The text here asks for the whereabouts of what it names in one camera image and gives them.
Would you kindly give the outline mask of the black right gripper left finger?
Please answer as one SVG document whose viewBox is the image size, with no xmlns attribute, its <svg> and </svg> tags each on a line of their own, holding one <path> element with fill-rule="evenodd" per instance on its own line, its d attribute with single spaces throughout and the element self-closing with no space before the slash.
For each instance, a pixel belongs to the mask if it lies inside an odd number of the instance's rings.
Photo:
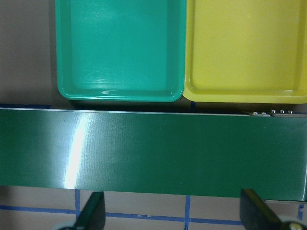
<svg viewBox="0 0 307 230">
<path fill-rule="evenodd" d="M 93 192 L 73 225 L 74 230 L 103 230 L 106 223 L 104 192 Z"/>
</svg>

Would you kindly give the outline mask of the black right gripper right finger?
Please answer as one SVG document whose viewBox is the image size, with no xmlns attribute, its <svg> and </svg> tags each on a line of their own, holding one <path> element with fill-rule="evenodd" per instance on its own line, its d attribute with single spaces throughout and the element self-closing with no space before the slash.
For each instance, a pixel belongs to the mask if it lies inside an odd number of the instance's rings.
<svg viewBox="0 0 307 230">
<path fill-rule="evenodd" d="M 240 221 L 246 230 L 290 230 L 252 189 L 240 191 Z"/>
</svg>

